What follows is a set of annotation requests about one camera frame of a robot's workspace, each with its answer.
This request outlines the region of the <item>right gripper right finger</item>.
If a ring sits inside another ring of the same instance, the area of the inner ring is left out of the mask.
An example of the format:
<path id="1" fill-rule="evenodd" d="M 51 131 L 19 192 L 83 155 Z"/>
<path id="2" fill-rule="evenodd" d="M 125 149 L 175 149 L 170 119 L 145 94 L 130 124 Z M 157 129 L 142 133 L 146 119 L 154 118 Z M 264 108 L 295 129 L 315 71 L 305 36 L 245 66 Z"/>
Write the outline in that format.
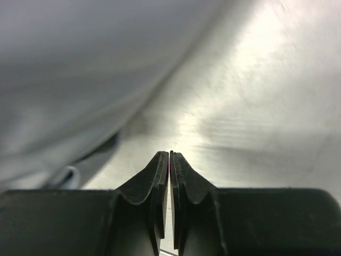
<path id="1" fill-rule="evenodd" d="M 170 152 L 169 175 L 174 249 L 179 255 L 226 255 L 217 188 L 174 151 Z"/>

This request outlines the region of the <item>grey pillowcase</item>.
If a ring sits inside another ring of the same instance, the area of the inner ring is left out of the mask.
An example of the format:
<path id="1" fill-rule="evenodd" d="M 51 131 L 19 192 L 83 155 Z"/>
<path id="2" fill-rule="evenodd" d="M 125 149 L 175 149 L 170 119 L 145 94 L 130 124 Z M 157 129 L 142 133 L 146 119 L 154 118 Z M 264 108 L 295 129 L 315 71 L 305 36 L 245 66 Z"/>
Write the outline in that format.
<path id="1" fill-rule="evenodd" d="M 88 182 L 221 1 L 1 1 L 1 190 Z"/>

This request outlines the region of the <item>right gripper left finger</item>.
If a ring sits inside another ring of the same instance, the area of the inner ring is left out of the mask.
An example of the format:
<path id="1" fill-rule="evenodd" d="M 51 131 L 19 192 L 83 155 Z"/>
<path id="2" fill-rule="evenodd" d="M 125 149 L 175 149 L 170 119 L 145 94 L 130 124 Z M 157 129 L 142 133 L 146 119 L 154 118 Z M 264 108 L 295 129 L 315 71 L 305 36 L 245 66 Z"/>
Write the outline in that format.
<path id="1" fill-rule="evenodd" d="M 114 255 L 158 255 L 165 238 L 169 153 L 157 152 L 121 185 L 114 214 Z"/>

